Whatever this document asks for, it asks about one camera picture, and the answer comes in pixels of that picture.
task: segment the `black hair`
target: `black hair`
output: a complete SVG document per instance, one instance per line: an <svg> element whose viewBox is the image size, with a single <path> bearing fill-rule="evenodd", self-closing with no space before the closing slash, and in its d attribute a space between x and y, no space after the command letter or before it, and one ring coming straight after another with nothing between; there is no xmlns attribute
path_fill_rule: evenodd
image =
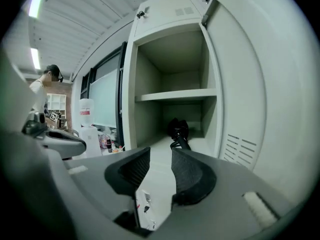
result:
<svg viewBox="0 0 320 240"><path fill-rule="evenodd" d="M43 74L47 74L49 71L51 71L52 75L59 78L59 74L60 74L60 69L58 68L57 65L49 65L46 67L46 70L43 71Z"/></svg>

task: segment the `vent grille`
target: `vent grille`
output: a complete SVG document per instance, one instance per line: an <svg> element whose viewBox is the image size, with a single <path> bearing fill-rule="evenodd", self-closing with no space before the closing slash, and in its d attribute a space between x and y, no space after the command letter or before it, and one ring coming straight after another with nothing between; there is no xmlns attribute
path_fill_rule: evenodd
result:
<svg viewBox="0 0 320 240"><path fill-rule="evenodd" d="M185 15L185 14L184 14L184 11L182 9L175 9L175 15L181 16L181 15Z"/></svg>
<svg viewBox="0 0 320 240"><path fill-rule="evenodd" d="M193 14L194 10L191 7L186 7L184 8L185 14Z"/></svg>
<svg viewBox="0 0 320 240"><path fill-rule="evenodd" d="M257 144L235 135L228 134L222 159L253 169Z"/></svg>

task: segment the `red label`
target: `red label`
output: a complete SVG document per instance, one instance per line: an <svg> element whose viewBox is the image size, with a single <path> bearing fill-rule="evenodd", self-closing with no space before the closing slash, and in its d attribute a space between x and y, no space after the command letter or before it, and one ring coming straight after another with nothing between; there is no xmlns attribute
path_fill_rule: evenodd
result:
<svg viewBox="0 0 320 240"><path fill-rule="evenodd" d="M90 111L80 111L80 115L90 115Z"/></svg>

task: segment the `white wall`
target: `white wall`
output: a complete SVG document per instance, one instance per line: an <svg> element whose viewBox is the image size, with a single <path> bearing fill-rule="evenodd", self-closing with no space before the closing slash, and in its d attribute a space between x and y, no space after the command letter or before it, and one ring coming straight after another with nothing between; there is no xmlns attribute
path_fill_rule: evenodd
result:
<svg viewBox="0 0 320 240"><path fill-rule="evenodd" d="M93 48L92 51L94 52L88 56L88 58L80 67L79 72L73 81L72 95L71 95L72 127L76 131L79 131L79 129L81 128L80 115L79 115L79 99L80 99L81 84L82 84L83 76L85 76L90 71L90 68L93 68L98 62L100 62L109 53L111 53L113 50L121 46L123 42L128 41L131 27L132 27L132 22L129 21L128 23L127 19L122 24L120 22L120 24L118 24L117 29L113 29L111 33L110 32L107 33L108 34L107 36L104 35L103 37L101 37L101 38L104 38L104 40L97 41L98 47L96 49L92 47Z"/></svg>

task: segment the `ceiling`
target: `ceiling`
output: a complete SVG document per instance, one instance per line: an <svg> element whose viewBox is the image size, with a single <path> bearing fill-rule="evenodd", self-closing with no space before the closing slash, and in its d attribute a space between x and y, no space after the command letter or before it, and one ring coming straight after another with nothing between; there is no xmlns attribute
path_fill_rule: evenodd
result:
<svg viewBox="0 0 320 240"><path fill-rule="evenodd" d="M30 47L37 48L41 70L59 66L67 79L90 48L115 23L131 17L146 0L41 0L38 18L28 16L28 0L3 39L11 61L24 73L37 74Z"/></svg>

